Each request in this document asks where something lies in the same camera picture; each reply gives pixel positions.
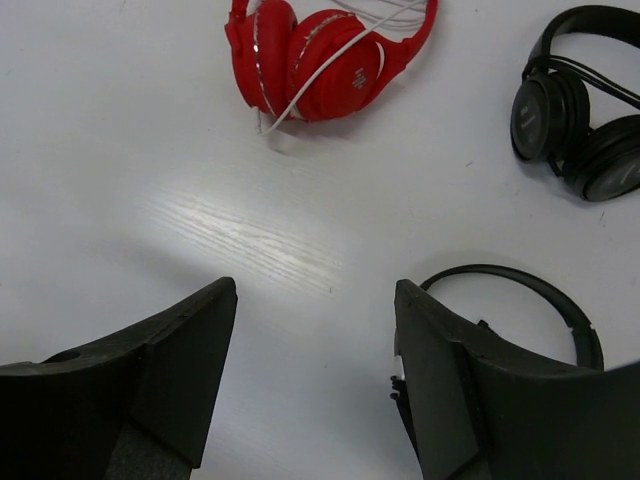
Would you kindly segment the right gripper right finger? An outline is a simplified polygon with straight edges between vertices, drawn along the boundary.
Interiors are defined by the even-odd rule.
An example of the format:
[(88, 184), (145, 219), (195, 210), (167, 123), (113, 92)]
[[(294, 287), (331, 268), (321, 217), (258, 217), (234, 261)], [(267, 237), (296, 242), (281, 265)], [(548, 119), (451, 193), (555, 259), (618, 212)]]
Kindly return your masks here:
[(408, 280), (395, 314), (424, 478), (476, 462), (493, 479), (638, 477), (637, 364), (597, 371), (536, 354)]

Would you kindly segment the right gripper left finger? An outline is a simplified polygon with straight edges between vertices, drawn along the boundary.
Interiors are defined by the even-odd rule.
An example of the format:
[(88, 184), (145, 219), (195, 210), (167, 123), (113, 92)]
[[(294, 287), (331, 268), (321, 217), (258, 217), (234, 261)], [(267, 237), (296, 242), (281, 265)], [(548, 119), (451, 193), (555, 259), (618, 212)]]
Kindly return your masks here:
[(5, 479), (187, 479), (203, 461), (234, 319), (223, 277), (145, 320), (1, 368)]

